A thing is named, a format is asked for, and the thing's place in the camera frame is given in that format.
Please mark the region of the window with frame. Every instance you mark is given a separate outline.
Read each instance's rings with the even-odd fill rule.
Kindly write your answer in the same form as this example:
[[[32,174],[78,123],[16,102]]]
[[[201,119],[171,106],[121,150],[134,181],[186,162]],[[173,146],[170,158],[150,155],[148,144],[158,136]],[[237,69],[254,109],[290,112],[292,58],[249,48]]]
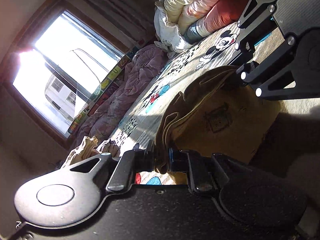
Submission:
[[[2,62],[1,81],[22,109],[59,145],[97,87],[128,49],[66,0],[26,25]]]

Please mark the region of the dark striped curtain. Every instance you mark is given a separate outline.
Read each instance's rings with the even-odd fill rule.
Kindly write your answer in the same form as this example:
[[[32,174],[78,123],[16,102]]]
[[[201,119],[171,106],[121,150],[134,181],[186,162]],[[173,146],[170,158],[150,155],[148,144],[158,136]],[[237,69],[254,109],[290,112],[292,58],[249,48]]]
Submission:
[[[133,0],[67,0],[126,48],[155,36],[153,16]]]

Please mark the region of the Mickey Mouse plush blanket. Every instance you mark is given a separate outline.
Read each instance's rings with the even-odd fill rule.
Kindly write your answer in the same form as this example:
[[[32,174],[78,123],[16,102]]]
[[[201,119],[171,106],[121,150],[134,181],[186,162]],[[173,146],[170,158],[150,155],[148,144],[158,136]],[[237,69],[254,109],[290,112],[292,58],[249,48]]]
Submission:
[[[156,165],[137,181],[183,184],[183,174],[167,168],[168,149],[190,149],[203,156],[226,154],[250,162],[279,113],[317,114],[318,99],[267,101],[237,83],[228,66],[234,44],[222,45],[239,31],[231,24],[170,61],[133,105],[99,150],[115,157],[135,144],[155,143]]]

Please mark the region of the folded yellow top garment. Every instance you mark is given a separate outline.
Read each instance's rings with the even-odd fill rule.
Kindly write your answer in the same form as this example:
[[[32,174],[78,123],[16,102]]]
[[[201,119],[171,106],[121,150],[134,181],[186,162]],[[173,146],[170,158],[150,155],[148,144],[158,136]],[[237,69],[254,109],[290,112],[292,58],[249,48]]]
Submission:
[[[98,139],[96,137],[90,138],[84,136],[81,144],[75,149],[71,150],[61,168],[71,166],[99,154],[99,152],[96,150],[97,143]]]

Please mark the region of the purple crumpled quilt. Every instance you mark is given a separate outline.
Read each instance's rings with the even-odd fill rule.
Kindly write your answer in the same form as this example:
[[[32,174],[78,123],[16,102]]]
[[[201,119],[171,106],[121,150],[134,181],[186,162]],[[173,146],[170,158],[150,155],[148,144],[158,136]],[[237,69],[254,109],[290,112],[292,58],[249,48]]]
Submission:
[[[85,136],[96,137],[99,143],[107,140],[127,110],[167,61],[167,54],[154,44],[137,51],[125,66],[123,83],[80,126],[71,149],[78,147]]]

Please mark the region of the mustard yellow printed child shirt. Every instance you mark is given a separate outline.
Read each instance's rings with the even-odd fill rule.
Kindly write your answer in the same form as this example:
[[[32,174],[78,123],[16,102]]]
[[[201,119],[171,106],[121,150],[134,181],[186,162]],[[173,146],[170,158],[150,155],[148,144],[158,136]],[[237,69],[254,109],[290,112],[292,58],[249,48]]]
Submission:
[[[169,170],[169,148],[222,153],[248,164],[280,112],[238,81],[236,66],[205,72],[168,104],[155,136],[155,171]]]

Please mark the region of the rolled colourful duvet pile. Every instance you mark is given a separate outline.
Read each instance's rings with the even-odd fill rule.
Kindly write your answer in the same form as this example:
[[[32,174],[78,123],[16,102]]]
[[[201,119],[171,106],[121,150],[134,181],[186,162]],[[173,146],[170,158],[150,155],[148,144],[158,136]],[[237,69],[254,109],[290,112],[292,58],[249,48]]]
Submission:
[[[180,53],[213,32],[237,22],[249,0],[157,0],[155,45]]]

